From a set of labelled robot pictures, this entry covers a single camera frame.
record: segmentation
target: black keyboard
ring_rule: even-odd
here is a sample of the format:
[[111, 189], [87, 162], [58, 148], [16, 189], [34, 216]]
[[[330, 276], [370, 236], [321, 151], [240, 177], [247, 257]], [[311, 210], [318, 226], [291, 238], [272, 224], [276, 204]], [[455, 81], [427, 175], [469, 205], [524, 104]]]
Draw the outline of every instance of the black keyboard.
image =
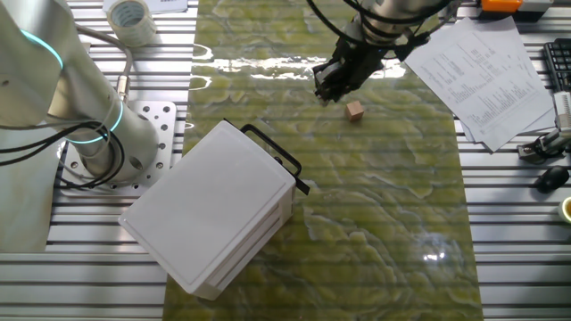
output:
[[569, 91], [571, 88], [571, 39], [557, 39], [545, 44], [545, 59], [549, 69], [554, 92]]

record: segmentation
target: white tape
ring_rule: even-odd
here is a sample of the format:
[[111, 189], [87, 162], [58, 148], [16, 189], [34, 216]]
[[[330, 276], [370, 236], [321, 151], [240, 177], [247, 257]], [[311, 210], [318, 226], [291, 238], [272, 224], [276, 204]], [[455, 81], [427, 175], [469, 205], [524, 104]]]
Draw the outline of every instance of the white tape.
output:
[[149, 7], [142, 0], [119, 0], [107, 12], [117, 38], [127, 46], [147, 45], [157, 32]]

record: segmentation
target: small wooden block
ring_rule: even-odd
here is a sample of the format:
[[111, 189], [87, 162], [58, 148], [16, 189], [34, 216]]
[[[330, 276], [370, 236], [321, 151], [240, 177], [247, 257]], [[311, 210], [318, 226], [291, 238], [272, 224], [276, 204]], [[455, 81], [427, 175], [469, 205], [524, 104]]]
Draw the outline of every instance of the small wooden block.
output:
[[365, 110], [363, 106], [360, 105], [359, 101], [347, 103], [347, 107], [345, 108], [345, 116], [351, 122], [359, 120], [363, 117]]

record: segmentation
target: white box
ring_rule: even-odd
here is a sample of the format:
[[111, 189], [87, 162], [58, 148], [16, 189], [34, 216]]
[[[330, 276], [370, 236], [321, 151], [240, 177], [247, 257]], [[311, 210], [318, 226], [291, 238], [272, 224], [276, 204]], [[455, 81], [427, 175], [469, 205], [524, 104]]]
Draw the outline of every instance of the white box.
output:
[[119, 222], [185, 289], [214, 300], [292, 216], [295, 179], [220, 122]]
[[517, 9], [519, 12], [546, 12], [553, 5], [553, 0], [524, 0]]

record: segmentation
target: metal bracket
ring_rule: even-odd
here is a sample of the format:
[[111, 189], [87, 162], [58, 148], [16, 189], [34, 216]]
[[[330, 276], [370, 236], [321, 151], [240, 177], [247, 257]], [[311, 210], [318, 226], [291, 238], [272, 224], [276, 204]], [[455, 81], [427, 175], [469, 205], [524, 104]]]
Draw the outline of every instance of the metal bracket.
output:
[[[171, 102], [135, 101], [130, 102], [129, 107], [148, 118], [157, 129], [159, 145], [157, 146], [157, 156], [152, 165], [132, 182], [110, 182], [89, 190], [64, 189], [62, 190], [63, 194], [76, 197], [138, 197], [167, 173], [171, 165], [170, 160], [177, 122], [177, 106]], [[65, 165], [73, 169], [77, 174], [91, 177], [92, 174], [83, 167], [76, 149], [71, 144], [68, 144], [68, 146]], [[85, 178], [82, 179], [71, 174], [66, 169], [63, 169], [62, 177], [79, 185], [85, 184], [87, 181]]]

